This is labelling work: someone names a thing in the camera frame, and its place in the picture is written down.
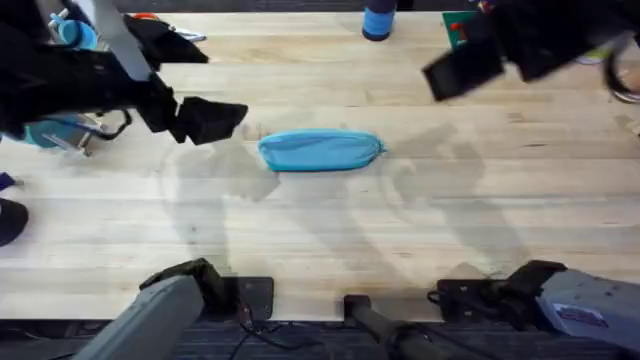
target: green object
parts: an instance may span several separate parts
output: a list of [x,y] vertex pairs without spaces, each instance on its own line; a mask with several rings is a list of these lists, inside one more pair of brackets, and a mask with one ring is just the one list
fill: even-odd
[[460,39],[460,31],[451,29],[453,24],[462,24],[463,22],[471,19],[477,12],[475,11],[454,11],[442,13],[442,19],[444,20],[444,26],[447,29],[447,35],[449,35],[449,42],[451,48],[455,50],[459,45],[464,44],[464,40]]

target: gray metal part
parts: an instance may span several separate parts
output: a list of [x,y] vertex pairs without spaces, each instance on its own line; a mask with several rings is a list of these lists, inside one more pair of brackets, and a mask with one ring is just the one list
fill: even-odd
[[557,330],[640,351],[640,285],[567,270],[542,289],[536,300]]
[[162,360],[204,307],[190,276],[174,276],[140,292],[133,304],[73,360]]

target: black cable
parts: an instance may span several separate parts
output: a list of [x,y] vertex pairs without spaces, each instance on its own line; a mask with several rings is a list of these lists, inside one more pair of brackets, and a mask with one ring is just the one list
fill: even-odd
[[640,104],[640,93],[624,85],[617,71],[618,57],[630,43],[631,37],[626,35],[614,41],[611,53],[604,61],[604,78],[607,87],[618,100],[629,104]]
[[83,124],[80,124],[80,123],[77,123],[77,122],[74,122],[74,121],[68,121],[68,120],[65,120],[65,119],[62,119],[62,118],[58,118],[58,117],[55,117],[55,116],[47,118],[47,120],[55,121],[55,122],[57,122],[59,124],[63,124],[63,125],[70,126],[70,127],[74,127],[76,129],[81,129],[83,131],[86,131],[88,133],[93,134],[94,136],[96,136],[96,137],[98,137],[98,138],[100,138],[102,140],[111,141],[111,140],[117,138],[120,134],[122,134],[124,129],[126,129],[129,125],[131,125],[133,123],[133,119],[131,118],[131,114],[129,114],[129,112],[127,110],[125,110],[125,109],[122,109],[121,111],[122,111],[122,114],[124,115],[124,122],[118,127],[118,130],[116,130],[113,133],[106,133],[106,132],[103,132],[103,131],[99,131],[99,130],[96,130],[96,129],[92,128],[92,127],[89,127],[89,126],[86,126],[86,125],[83,125]]
[[[249,303],[246,300],[244,300],[242,295],[240,295],[239,306],[244,311],[244,313],[246,313],[248,315],[250,323],[253,325],[254,324],[253,311],[251,310],[251,307],[249,306]],[[300,349],[304,349],[304,348],[310,348],[310,347],[314,347],[314,346],[323,346],[327,350],[327,353],[329,354],[329,359],[330,360],[334,359],[333,351],[331,351],[331,348],[329,347],[329,345],[324,341],[312,339],[312,340],[309,340],[307,342],[302,342],[302,343],[299,343],[299,344],[283,344],[283,343],[279,343],[277,341],[274,341],[272,339],[269,339],[268,337],[262,335],[261,333],[255,331],[253,329],[248,328],[244,324],[242,319],[240,319],[240,318],[238,318],[238,324],[247,333],[247,335],[253,336],[256,339],[264,342],[265,344],[271,345],[271,346],[276,347],[276,348],[278,348],[280,350],[296,351],[296,350],[300,350]],[[274,333],[277,330],[279,330],[280,328],[282,328],[282,325],[277,325],[274,329],[272,329],[270,331],[267,331],[267,332],[268,333]]]
[[[273,334],[276,331],[282,329],[282,325],[278,324],[276,326],[274,326],[271,329],[267,329],[266,332],[269,334]],[[236,344],[236,346],[233,348],[233,351],[231,351],[231,354],[229,354],[229,358],[227,360],[233,360],[236,355],[238,354],[238,352],[240,351],[240,349],[242,348],[242,345],[244,345],[244,343],[251,337],[251,334],[246,333],[245,336],[238,342],[238,344]]]
[[251,334],[246,333],[244,335],[244,337],[242,338],[242,340],[240,340],[238,342],[238,344],[233,348],[233,351],[231,352],[231,354],[229,354],[229,358],[228,360],[233,360],[236,357],[236,354],[238,354],[238,351],[240,351],[240,348],[242,348],[242,345],[244,345],[244,343],[251,337]]

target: black mount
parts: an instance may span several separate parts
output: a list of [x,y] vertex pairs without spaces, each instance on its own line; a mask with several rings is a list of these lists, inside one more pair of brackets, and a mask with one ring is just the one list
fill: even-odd
[[202,292],[204,315],[213,321],[235,319],[250,309],[249,320],[268,320],[273,311],[273,278],[223,277],[207,260],[199,258],[153,274],[140,290],[177,275],[192,276]]

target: black fabric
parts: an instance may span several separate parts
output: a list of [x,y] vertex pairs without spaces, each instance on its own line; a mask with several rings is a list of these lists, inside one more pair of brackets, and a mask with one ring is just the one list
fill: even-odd
[[0,246],[15,240],[28,220],[29,212],[24,205],[0,199]]
[[209,58],[169,24],[124,15],[124,23],[142,45],[147,62],[157,71],[161,63],[207,63]]

